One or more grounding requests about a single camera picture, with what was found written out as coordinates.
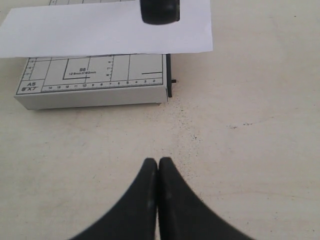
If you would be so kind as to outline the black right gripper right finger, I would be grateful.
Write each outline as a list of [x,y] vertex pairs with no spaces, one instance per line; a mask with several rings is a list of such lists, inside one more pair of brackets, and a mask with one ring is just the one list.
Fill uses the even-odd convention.
[[170,157],[159,161],[158,222],[162,240],[251,240],[193,192]]

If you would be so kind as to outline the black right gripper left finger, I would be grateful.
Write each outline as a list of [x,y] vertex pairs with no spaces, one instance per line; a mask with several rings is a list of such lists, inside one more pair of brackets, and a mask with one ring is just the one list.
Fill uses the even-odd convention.
[[153,240],[157,217],[158,165],[146,158],[118,202],[73,240]]

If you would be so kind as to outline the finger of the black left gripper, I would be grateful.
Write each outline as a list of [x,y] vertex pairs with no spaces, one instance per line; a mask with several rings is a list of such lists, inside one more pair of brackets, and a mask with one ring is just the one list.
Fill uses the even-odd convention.
[[167,25],[180,20],[179,0],[140,0],[142,21],[149,25]]

